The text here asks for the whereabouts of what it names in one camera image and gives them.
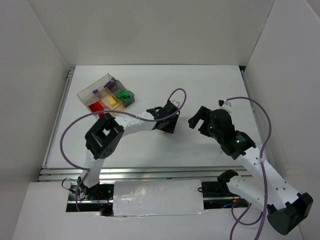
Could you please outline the purple curved lego base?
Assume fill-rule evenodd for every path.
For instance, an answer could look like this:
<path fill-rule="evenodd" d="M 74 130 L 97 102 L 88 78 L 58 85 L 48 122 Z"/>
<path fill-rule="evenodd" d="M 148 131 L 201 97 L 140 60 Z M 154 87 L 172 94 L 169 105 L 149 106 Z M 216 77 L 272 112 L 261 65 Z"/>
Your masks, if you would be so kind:
<path fill-rule="evenodd" d="M 109 88 L 109 89 L 112 88 L 113 86 L 114 86 L 114 82 L 111 80 L 104 85 L 105 88 Z"/>

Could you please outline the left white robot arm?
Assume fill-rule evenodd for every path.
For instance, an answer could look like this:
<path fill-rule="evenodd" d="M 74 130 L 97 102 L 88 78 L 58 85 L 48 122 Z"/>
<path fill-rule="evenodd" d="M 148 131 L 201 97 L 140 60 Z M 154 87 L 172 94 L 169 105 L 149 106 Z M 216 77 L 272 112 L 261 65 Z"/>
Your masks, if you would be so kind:
<path fill-rule="evenodd" d="M 160 130 L 172 134 L 180 112 L 168 101 L 164 107 L 155 107 L 136 116 L 112 116 L 105 113 L 85 134 L 85 170 L 78 177 L 81 194 L 92 199 L 100 185 L 100 172 L 106 158 L 116 150 L 121 138 L 142 131 Z"/>

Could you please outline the yellow curved lego brick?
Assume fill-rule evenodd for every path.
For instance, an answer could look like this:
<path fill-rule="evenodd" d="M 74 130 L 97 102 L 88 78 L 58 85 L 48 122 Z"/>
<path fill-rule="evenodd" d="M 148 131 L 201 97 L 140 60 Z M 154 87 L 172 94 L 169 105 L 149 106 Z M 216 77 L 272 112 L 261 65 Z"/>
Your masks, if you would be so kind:
<path fill-rule="evenodd" d="M 114 107 L 114 106 L 117 105 L 116 100 L 115 100 L 112 96 L 110 96 L 110 97 L 107 98 L 107 102 L 108 102 L 109 105 L 112 106 L 112 107 Z"/>

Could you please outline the red rounded lego block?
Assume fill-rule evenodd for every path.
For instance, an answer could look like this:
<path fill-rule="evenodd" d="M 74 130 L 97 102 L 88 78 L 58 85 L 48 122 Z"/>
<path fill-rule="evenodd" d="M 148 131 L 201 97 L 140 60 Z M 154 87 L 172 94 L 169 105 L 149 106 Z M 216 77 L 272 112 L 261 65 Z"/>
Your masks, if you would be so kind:
<path fill-rule="evenodd" d="M 98 101 L 90 104 L 90 105 L 88 106 L 88 108 L 90 109 L 90 111 L 91 111 L 92 113 L 96 113 L 96 112 L 99 112 L 99 111 L 103 111 L 103 110 L 104 110 L 104 107 L 103 107 Z"/>

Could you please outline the green long lego brick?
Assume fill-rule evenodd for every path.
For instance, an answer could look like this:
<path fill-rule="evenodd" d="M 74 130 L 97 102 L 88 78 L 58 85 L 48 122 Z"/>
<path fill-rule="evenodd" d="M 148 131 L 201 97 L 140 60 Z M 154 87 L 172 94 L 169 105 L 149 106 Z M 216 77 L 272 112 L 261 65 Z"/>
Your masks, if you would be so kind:
<path fill-rule="evenodd" d="M 130 99 L 131 96 L 128 92 L 122 91 L 117 95 L 117 97 L 121 99 L 123 102 L 126 102 Z"/>

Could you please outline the red curved lego brick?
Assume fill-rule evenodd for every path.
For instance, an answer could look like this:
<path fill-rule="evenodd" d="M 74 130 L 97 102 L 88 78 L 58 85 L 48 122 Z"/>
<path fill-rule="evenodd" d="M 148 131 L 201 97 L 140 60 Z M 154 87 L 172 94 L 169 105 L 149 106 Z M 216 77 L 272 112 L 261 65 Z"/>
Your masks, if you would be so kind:
<path fill-rule="evenodd" d="M 103 111 L 104 107 L 97 101 L 95 104 L 96 111 Z"/>

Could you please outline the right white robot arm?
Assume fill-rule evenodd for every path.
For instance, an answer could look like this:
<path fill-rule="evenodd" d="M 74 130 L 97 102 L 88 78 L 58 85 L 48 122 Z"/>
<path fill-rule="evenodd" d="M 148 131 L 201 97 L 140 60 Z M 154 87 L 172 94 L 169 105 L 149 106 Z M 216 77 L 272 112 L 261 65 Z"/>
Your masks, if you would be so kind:
<path fill-rule="evenodd" d="M 226 109 L 210 110 L 201 106 L 188 120 L 189 127 L 194 129 L 199 121 L 203 123 L 198 131 L 215 139 L 222 151 L 242 165 L 255 180 L 261 181 L 263 187 L 258 189 L 234 170 L 222 173 L 218 182 L 264 212 L 269 224 L 281 235 L 287 235 L 307 218 L 314 202 L 311 195 L 300 193 L 268 161 L 260 158 L 261 151 L 255 142 L 245 132 L 235 129 Z"/>

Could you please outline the green lego brick with studs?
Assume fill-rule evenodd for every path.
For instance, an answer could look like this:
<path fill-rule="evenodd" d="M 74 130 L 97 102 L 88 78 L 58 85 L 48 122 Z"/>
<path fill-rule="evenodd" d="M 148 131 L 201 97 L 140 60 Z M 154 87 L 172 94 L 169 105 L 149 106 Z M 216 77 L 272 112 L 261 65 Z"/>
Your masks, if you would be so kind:
<path fill-rule="evenodd" d="M 126 91 L 120 91 L 119 93 L 116 94 L 116 97 L 118 99 L 127 99 L 127 98 L 130 98 L 130 94 Z"/>

